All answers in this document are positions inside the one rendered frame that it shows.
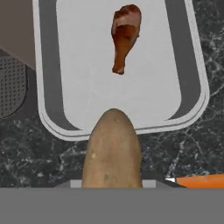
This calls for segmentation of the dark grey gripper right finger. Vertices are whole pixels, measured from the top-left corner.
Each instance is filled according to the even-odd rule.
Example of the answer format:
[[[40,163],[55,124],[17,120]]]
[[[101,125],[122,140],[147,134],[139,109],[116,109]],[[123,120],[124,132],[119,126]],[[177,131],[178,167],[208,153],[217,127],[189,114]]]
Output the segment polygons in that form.
[[[141,178],[144,188],[183,188],[182,185],[167,180],[165,177],[154,171],[143,171]]]

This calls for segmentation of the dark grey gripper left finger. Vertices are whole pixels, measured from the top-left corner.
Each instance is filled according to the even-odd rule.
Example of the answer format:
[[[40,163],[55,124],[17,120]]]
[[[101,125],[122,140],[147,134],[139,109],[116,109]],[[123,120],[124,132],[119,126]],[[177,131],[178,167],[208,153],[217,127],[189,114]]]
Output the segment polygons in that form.
[[[71,172],[67,178],[62,180],[57,187],[58,188],[81,188],[82,183],[82,172],[74,171]]]

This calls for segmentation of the brown sweet potato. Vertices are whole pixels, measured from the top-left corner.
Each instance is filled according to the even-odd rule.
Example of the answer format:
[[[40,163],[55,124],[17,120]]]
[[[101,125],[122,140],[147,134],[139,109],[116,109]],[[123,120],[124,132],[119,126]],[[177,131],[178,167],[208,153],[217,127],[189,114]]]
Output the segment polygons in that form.
[[[130,119],[119,109],[105,112],[87,143],[82,187],[143,187],[142,151]]]

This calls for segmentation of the grey and white tupperware container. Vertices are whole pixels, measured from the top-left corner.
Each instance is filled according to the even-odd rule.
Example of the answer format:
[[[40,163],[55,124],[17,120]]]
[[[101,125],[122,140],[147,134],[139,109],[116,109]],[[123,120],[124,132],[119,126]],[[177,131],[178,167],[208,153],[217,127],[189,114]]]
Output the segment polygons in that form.
[[[142,12],[125,72],[113,73],[111,25],[127,4]],[[193,0],[32,0],[38,114],[65,141],[89,138],[108,109],[139,134],[195,123],[209,86]]]

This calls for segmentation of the brown chicken drumstick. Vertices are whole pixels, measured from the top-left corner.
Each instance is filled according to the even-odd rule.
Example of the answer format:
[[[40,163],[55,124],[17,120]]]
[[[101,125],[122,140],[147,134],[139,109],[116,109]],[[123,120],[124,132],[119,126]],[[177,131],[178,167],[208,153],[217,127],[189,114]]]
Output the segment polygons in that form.
[[[142,12],[135,4],[124,5],[115,12],[111,25],[115,46],[113,73],[124,74],[125,60],[139,37],[141,22]]]

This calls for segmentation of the orange flat object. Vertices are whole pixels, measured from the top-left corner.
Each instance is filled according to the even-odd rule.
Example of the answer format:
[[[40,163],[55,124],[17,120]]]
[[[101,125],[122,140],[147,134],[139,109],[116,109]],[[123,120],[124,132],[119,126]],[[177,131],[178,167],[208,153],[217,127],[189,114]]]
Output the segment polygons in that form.
[[[166,178],[166,180],[187,188],[224,188],[224,173]]]

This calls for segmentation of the dark grey perforated round disc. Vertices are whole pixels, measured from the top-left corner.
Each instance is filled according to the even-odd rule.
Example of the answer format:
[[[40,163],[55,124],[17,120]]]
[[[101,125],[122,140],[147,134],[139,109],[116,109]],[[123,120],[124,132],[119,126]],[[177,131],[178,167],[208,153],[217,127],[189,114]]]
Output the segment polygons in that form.
[[[0,57],[0,118],[8,118],[21,108],[27,92],[26,66],[11,56]]]

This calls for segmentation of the grey-brown flat panel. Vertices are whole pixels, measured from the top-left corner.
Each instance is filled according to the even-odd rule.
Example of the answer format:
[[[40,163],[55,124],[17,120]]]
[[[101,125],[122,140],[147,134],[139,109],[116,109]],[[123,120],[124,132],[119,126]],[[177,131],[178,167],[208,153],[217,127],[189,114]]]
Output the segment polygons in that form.
[[[0,48],[35,69],[32,0],[0,0]]]

